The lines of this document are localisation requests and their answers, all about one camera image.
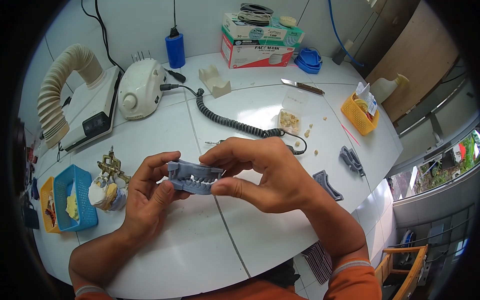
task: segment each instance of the wooden chair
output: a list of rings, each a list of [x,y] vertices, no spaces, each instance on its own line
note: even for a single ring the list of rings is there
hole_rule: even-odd
[[[425,261],[425,255],[427,254],[427,250],[428,245],[410,248],[385,248],[383,250],[383,252],[387,255],[375,269],[375,277],[377,277],[380,286],[384,283],[388,275],[391,273],[407,274],[407,278],[405,278],[405,281],[394,296],[393,300],[407,300],[410,298],[411,294],[413,294],[413,291],[417,287],[418,279],[420,277],[421,269],[424,265],[423,262]],[[406,252],[417,252],[417,257],[413,262],[412,268],[410,270],[394,269],[392,254]]]

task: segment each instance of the wooden handle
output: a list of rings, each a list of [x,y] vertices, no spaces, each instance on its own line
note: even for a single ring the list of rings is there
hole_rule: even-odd
[[[325,95],[325,93],[321,89],[318,89],[318,88],[313,87],[313,86],[297,83],[297,87],[301,88],[301,89],[304,89],[304,90],[307,90],[307,91],[310,91],[310,92],[314,92],[314,93],[319,94],[319,95]]]

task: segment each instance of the person's left hand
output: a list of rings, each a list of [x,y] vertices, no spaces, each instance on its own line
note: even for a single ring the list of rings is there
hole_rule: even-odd
[[[126,238],[139,245],[150,241],[162,230],[165,209],[174,200],[187,199],[190,194],[175,191],[173,184],[164,180],[168,176],[167,162],[180,158],[180,152],[163,152],[143,161],[128,186],[125,220],[118,229]]]

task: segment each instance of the shirt sleeve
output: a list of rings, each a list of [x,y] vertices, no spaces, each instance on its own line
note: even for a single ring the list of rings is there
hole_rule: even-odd
[[[75,300],[112,300],[102,288],[86,285],[75,291]]]
[[[370,262],[354,258],[333,271],[324,300],[343,299],[382,299],[382,291]]]

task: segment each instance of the hand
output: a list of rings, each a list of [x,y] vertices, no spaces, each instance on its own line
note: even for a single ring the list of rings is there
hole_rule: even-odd
[[[145,158],[132,176],[128,186],[125,220],[119,231],[128,239],[142,245],[157,236],[165,222],[165,209],[174,200],[187,199],[190,194],[175,191],[164,180],[168,175],[167,162],[180,158],[180,152],[163,152]]]
[[[199,160],[226,169],[223,178],[212,185],[213,195],[241,198],[266,213],[303,209],[312,201],[312,195],[328,195],[278,137],[262,140],[231,137]],[[259,185],[232,177],[252,168],[263,174]]]

